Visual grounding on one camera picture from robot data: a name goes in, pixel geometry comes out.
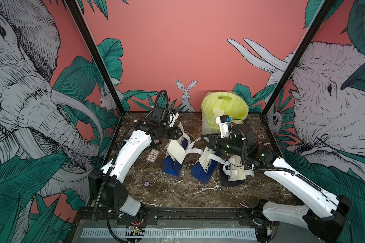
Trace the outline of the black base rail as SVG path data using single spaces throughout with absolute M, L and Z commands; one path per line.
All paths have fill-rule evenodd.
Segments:
M 98 209 L 96 217 L 99 219 L 96 223 L 107 219 L 108 208 Z M 237 221 L 242 226 L 261 227 L 256 223 L 263 223 L 269 226 L 271 222 L 281 222 L 291 224 L 288 219 L 265 219 L 263 213 L 259 213 L 258 209 L 253 208 L 145 208 L 144 215 L 140 219 L 144 219 L 143 225 L 160 225 L 162 220 L 193 220 L 193 221 Z M 90 223 L 92 208 L 82 207 L 78 210 L 73 223 L 78 225 L 81 220 Z M 114 212 L 111 217 L 118 221 L 118 225 L 128 226 L 135 223 L 137 218 L 128 214 Z

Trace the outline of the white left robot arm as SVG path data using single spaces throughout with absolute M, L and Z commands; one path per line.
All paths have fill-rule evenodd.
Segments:
M 123 182 L 140 154 L 147 148 L 160 144 L 160 140 L 178 141 L 183 132 L 175 126 L 178 113 L 174 109 L 158 105 L 160 98 L 167 98 L 166 90 L 161 90 L 151 111 L 127 128 L 118 144 L 111 161 L 101 169 L 93 169 L 88 175 L 91 197 L 95 201 L 91 221 L 97 221 L 100 204 L 111 210 L 130 215 L 135 221 L 142 221 L 144 206 L 129 195 Z

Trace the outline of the dark takeout bag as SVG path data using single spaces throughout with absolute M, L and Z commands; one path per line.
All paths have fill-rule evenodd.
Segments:
M 254 177 L 254 172 L 244 167 L 240 156 L 233 155 L 220 166 L 222 186 L 235 187 L 241 185 L 246 182 L 247 177 Z

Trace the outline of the paper scraps in bin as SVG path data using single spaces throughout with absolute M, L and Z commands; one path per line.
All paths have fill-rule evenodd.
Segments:
M 225 111 L 220 108 L 215 108 L 213 110 L 212 117 L 215 119 L 215 122 L 217 124 L 227 123 L 232 120 L 232 118 L 229 115 L 225 114 Z

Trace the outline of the white receipt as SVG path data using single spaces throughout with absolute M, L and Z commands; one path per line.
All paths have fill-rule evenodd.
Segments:
M 171 140 L 168 142 L 166 146 L 166 157 L 171 157 L 173 160 L 176 160 L 179 164 L 183 164 L 184 159 L 187 155 L 185 149 L 182 144 L 185 141 L 185 138 L 180 138 L 179 140 Z

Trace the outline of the blue takeout bag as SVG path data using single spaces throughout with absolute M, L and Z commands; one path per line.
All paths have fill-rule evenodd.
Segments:
M 211 150 L 207 146 L 205 149 L 195 148 L 195 144 L 200 140 L 201 138 L 198 138 L 191 142 L 185 152 L 186 155 L 193 153 L 200 155 L 191 169 L 191 175 L 200 182 L 208 184 L 218 164 L 223 165 L 225 160 L 221 157 L 221 151 Z
M 178 177 L 182 168 L 183 161 L 185 159 L 185 150 L 188 144 L 191 142 L 190 137 L 185 133 L 182 123 L 178 125 L 183 135 L 177 139 L 170 139 L 167 143 L 166 157 L 163 161 L 162 171 L 164 173 Z

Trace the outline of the small red white card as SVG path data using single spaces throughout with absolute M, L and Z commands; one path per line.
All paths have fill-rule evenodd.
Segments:
M 156 159 L 158 158 L 159 154 L 160 154 L 160 151 L 159 150 L 152 149 L 149 152 L 149 154 L 148 154 L 148 156 L 146 158 L 146 161 L 151 162 L 151 163 L 154 163 L 156 161 Z

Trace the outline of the green plastic bin liner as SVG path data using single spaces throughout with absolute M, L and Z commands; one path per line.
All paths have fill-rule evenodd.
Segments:
M 204 117 L 209 126 L 220 131 L 219 125 L 216 124 L 212 117 L 213 110 L 220 108 L 233 119 L 245 120 L 249 113 L 247 103 L 233 92 L 208 92 L 201 103 L 202 117 Z

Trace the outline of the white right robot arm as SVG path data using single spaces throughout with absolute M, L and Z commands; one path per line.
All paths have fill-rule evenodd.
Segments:
M 277 181 L 304 204 L 279 205 L 270 201 L 260 207 L 266 221 L 280 221 L 308 229 L 326 243 L 335 243 L 342 233 L 351 200 L 318 186 L 290 166 L 270 148 L 255 142 L 253 130 L 246 124 L 224 122 L 220 133 L 202 135 L 205 145 L 215 152 L 239 156 L 248 172 L 261 172 Z

